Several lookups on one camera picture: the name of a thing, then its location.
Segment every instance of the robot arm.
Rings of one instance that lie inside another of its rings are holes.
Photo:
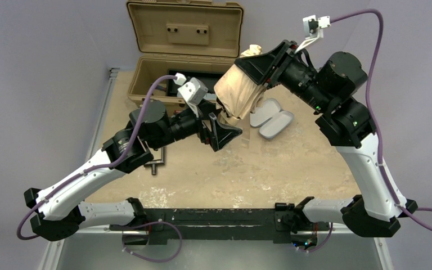
[[[321,28],[328,27],[328,21],[328,17],[316,19],[311,16],[304,19],[307,35],[306,41],[300,46],[284,40],[266,54],[238,58],[235,61],[235,65],[256,85],[271,89],[282,84],[312,107],[314,114],[321,115],[316,124],[345,159],[362,193],[346,200],[307,197],[297,206],[276,204],[276,214],[284,212],[281,218],[275,219],[276,230],[279,230],[278,223],[296,224],[295,227],[289,226],[289,230],[293,231],[296,227],[311,227],[316,222],[334,222],[345,224],[359,236],[391,237],[400,228],[397,218],[404,216],[398,205],[404,206],[410,213],[417,209],[417,205],[399,192],[385,167],[389,182],[396,190],[399,201],[396,204],[380,173],[379,166],[385,164],[378,164],[375,158],[378,137],[374,122],[367,107],[352,97],[367,80],[361,63],[346,52],[333,54],[319,71],[310,62],[305,47],[323,37]],[[181,86],[178,90],[189,108],[169,117],[160,101],[149,102],[138,130],[138,140],[131,145],[128,155],[118,166],[82,174],[49,199],[46,198],[47,195],[70,179],[70,176],[45,190],[31,188],[26,191],[28,207],[34,208],[40,204],[36,209],[37,215],[31,219],[32,229],[37,235],[56,241],[84,227],[141,224],[146,214],[138,199],[130,198],[115,204],[89,204],[83,200],[105,184],[151,161],[153,156],[149,148],[159,149],[198,134],[202,143],[209,144],[214,151],[218,151],[241,134],[240,129],[222,125],[217,120],[219,110],[215,104],[203,100],[207,89],[200,81],[194,78],[187,81],[179,74],[175,82]],[[141,109],[131,112],[126,128],[105,142],[102,150],[71,176],[91,166],[117,160],[128,148],[129,138],[140,113]]]
[[[298,205],[307,221],[343,223],[364,237],[390,237],[400,228],[397,218],[404,214],[379,166],[385,166],[399,205],[411,213],[417,206],[401,194],[386,165],[376,161],[376,127],[367,107],[352,97],[367,74],[358,59],[346,52],[334,53],[317,71],[305,47],[323,37],[322,28],[330,26],[330,19],[311,16],[303,21],[306,40],[301,45],[284,40],[271,52],[238,58],[235,64],[257,85],[271,89],[282,84],[312,107],[315,115],[320,114],[316,124],[352,171],[362,195],[347,200],[308,197]]]
[[[56,241],[74,234],[78,229],[90,226],[137,224],[140,217],[145,216],[138,199],[129,198],[112,204],[92,204],[83,200],[104,185],[153,160],[149,148],[159,149],[197,134],[202,143],[210,145],[216,152],[242,133],[242,130],[218,121],[216,115],[219,114],[219,110],[215,104],[203,99],[207,89],[200,81],[195,78],[187,81],[182,74],[177,74],[177,77],[175,82],[181,85],[178,90],[189,105],[188,109],[169,117],[162,102],[151,100],[138,130],[138,138],[133,145],[128,144],[141,109],[132,111],[126,128],[106,141],[102,149],[69,176],[44,190],[30,188],[24,193],[29,208],[44,201],[36,209],[37,215],[30,220],[34,233],[50,241]],[[126,158],[116,167],[99,168],[83,173],[90,167],[113,163],[128,146],[131,149]],[[61,188],[52,197],[46,198],[50,192],[64,185],[76,174],[81,176]]]

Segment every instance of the white wall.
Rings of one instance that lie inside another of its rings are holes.
[[[384,138],[384,156],[407,198],[432,207],[432,1],[371,0],[385,19],[372,104]],[[344,50],[368,71],[377,31],[375,15],[363,15]],[[345,27],[338,22],[333,29]],[[356,94],[364,99],[365,88]],[[432,225],[432,214],[417,216]],[[432,232],[402,220],[388,240],[396,269],[432,269]]]
[[[23,192],[84,160],[107,72],[72,2],[0,1],[0,269],[38,266],[47,241],[15,235]]]
[[[138,51],[129,19],[126,0],[79,0],[76,9],[92,34],[105,62],[111,67],[134,69],[141,53]],[[347,10],[365,8],[369,0],[293,1],[293,0],[238,0],[244,7],[241,48],[259,44],[269,51],[282,40],[304,40],[302,18],[312,14],[338,16]],[[357,25],[351,19],[346,27],[326,32],[326,42],[315,44],[318,53],[311,55],[314,64],[322,64],[332,52],[341,50]]]

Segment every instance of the beige cloth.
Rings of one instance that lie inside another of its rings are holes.
[[[241,57],[259,54],[261,47],[251,45]],[[232,65],[214,86],[214,92],[223,104],[222,118],[228,124],[236,126],[239,120],[254,110],[265,90],[263,85],[255,84],[239,67]]]

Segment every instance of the metal frame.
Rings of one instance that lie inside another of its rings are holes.
[[[87,152],[87,158],[89,159],[99,148],[100,137],[102,133],[103,123],[106,118],[106,114],[108,111],[108,107],[110,104],[110,98],[113,93],[113,89],[115,86],[116,76],[120,69],[111,69],[110,70],[110,78],[105,89],[105,99],[103,100],[102,106],[100,108],[100,117],[96,123],[96,129],[92,136],[92,143],[89,146],[89,150]],[[80,229],[77,233],[91,233],[91,234],[102,234],[102,233],[112,233],[112,234],[129,234],[129,235],[139,235],[144,234],[144,232],[135,232],[135,231],[111,231],[108,226],[95,226],[90,228]],[[312,231],[304,231],[298,232],[300,235],[308,235],[311,234]],[[332,233],[336,234],[351,234],[352,232],[342,224],[334,224],[334,229]],[[390,253],[388,250],[388,246],[384,238],[374,238],[373,239],[375,245],[377,246],[377,253],[380,258],[380,263],[383,270],[393,270],[392,259],[390,257]],[[40,262],[38,267],[39,270],[56,270],[59,264],[60,255],[62,252],[62,247],[65,243],[65,240],[60,240],[56,242],[49,242],[47,248],[44,252],[44,256]]]

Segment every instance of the white panel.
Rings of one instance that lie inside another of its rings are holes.
[[[65,240],[57,269],[383,269],[372,238],[337,232],[338,228],[323,248],[311,254],[296,252],[291,244],[272,241],[185,240],[181,254],[167,263],[147,262],[122,253],[121,233],[77,232]],[[327,232],[319,231],[318,235],[323,238]],[[143,256],[167,258],[177,247],[178,240],[169,240],[166,245],[147,245],[143,250],[130,248]]]
[[[310,222],[333,222],[344,224],[342,219],[342,208],[353,201],[352,198],[344,200],[321,200],[312,199],[304,205],[304,215]]]
[[[133,206],[128,201],[109,204],[81,202],[79,210],[85,217],[85,221],[79,225],[80,229],[108,224],[123,226],[135,218]]]
[[[360,148],[337,146],[335,147],[350,168],[355,181],[362,193],[363,202],[367,214],[382,221],[390,221],[392,217],[398,217],[402,211],[395,206],[395,202],[386,187],[377,165],[378,136],[369,134],[362,140]],[[401,205],[407,203],[407,199],[398,190],[388,168],[385,168],[391,186],[398,196]]]
[[[44,200],[54,188],[62,185],[70,177],[83,172],[83,170],[95,165],[108,163],[110,163],[110,159],[107,152],[98,150],[88,162],[85,162],[77,170],[67,175],[58,183],[39,191],[36,200]],[[82,175],[55,193],[48,202],[39,208],[39,212],[42,212],[45,215],[44,219],[49,221],[58,221],[65,218],[81,201],[85,200],[99,188],[124,175],[125,173],[119,170],[109,168],[96,169],[87,175]]]

